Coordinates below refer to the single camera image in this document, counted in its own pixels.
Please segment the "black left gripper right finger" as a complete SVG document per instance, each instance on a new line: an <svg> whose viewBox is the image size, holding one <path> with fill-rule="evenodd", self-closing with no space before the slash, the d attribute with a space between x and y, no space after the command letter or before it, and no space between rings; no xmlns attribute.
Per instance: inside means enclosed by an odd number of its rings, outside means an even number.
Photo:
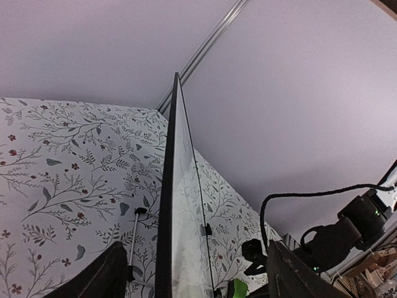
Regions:
<svg viewBox="0 0 397 298"><path fill-rule="evenodd" d="M347 297L312 272L282 242L270 241L266 267L269 297Z"/></svg>

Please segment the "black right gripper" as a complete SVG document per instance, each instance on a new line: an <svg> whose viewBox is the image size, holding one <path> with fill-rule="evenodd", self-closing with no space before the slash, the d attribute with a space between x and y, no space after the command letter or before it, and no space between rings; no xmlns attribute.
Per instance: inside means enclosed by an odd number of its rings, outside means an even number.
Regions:
<svg viewBox="0 0 397 298"><path fill-rule="evenodd" d="M267 257L262 252L261 241L253 238L241 245L243 258L251 262L251 265L244 271L246 276L256 276L267 272Z"/></svg>

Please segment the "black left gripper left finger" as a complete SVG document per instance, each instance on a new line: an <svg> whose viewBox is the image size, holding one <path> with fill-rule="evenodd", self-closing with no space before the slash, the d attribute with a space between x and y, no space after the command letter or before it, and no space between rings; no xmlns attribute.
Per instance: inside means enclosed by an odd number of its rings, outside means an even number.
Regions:
<svg viewBox="0 0 397 298"><path fill-rule="evenodd" d="M127 252L113 243L86 269L60 289L61 297L124 297L127 287Z"/></svg>

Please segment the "green black whiteboard eraser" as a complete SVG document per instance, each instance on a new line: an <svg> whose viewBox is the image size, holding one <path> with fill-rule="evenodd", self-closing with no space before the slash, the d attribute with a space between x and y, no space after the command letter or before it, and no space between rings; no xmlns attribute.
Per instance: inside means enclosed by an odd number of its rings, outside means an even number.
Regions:
<svg viewBox="0 0 397 298"><path fill-rule="evenodd" d="M226 298L246 298L248 296L248 285L240 280L233 279L228 282Z"/></svg>

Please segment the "white whiteboard black frame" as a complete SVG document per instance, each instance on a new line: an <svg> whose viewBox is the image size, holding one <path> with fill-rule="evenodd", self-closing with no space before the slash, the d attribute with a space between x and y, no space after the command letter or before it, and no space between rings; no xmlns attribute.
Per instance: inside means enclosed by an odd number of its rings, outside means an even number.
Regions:
<svg viewBox="0 0 397 298"><path fill-rule="evenodd" d="M213 297L206 227L181 79L175 74L159 206L155 297Z"/></svg>

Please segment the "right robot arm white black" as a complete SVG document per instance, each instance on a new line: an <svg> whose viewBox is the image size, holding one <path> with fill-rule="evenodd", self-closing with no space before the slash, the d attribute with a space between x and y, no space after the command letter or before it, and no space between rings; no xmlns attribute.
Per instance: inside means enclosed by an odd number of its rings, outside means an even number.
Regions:
<svg viewBox="0 0 397 298"><path fill-rule="evenodd" d="M268 272L269 237L265 230L265 210L272 199L286 197L327 197L356 189L367 189L355 197L340 212L337 222L308 229L300 238L293 253L316 273L323 273L342 263L351 249L366 251L385 233L384 226L396 212L396 165L384 174L377 184L356 184L333 191L312 193L281 193L267 196L261 205L261 239L244 242L241 253L250 266L247 276Z"/></svg>

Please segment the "metal whiteboard back stand rod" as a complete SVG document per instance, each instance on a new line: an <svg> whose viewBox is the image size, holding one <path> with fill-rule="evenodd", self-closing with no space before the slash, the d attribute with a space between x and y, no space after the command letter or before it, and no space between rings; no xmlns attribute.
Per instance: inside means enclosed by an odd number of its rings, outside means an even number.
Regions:
<svg viewBox="0 0 397 298"><path fill-rule="evenodd" d="M141 215L145 215L147 213L147 209L143 207L139 207L135 210L135 221L133 226L133 235L132 235L132 242L130 246L130 255L128 257L128 266L127 266L127 281L133 282L135 280L133 276L133 254L134 254L134 247L135 247L135 240L137 235L137 228L138 228L138 221Z"/></svg>

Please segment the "black whiteboard stand clip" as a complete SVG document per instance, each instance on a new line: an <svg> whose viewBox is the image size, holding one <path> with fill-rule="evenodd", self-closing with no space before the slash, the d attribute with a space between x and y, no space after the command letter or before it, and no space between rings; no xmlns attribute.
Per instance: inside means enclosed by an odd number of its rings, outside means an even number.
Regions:
<svg viewBox="0 0 397 298"><path fill-rule="evenodd" d="M212 236L213 235L212 228L209 223L207 223L206 225L201 225L200 228L201 228L200 231L201 231L202 236Z"/></svg>

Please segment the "floral patterned table mat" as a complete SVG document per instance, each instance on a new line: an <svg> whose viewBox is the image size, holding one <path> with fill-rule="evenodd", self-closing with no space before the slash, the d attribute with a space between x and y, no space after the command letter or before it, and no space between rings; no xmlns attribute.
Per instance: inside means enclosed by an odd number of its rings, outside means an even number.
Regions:
<svg viewBox="0 0 397 298"><path fill-rule="evenodd" d="M132 242L127 297L153 297L167 120L157 111L1 99L1 296L43 297Z"/></svg>

